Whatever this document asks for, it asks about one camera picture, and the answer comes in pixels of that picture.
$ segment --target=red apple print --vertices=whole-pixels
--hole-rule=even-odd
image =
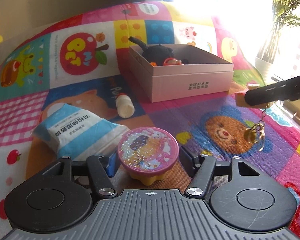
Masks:
[[[60,49],[60,64],[70,75],[87,74],[99,65],[95,55],[97,41],[89,33],[76,33],[68,37]]]
[[[4,199],[0,201],[0,217],[2,219],[7,219],[6,212],[4,211]]]
[[[7,164],[14,164],[16,163],[16,161],[20,160],[20,155],[21,153],[19,153],[18,150],[12,150],[7,158]]]

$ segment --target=black plush toy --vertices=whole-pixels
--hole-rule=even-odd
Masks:
[[[130,37],[129,41],[139,45],[143,50],[142,56],[150,63],[155,62],[157,66],[162,66],[167,58],[173,57],[172,49],[161,44],[148,47],[143,41],[134,37]]]

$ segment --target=pink gingham pattern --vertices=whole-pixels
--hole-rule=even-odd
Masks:
[[[0,102],[0,146],[32,140],[48,91]]]

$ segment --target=metal screw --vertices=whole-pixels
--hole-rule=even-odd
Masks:
[[[203,193],[202,189],[198,187],[191,187],[187,190],[187,193],[192,195],[192,196],[199,196]]]
[[[102,188],[101,190],[99,190],[99,194],[101,194],[103,196],[111,196],[114,194],[114,189],[105,187],[105,188]]]

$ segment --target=round plastic container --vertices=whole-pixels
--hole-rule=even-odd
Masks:
[[[149,186],[156,180],[164,179],[178,158],[179,146],[165,130],[141,127],[122,136],[118,155],[130,176]]]

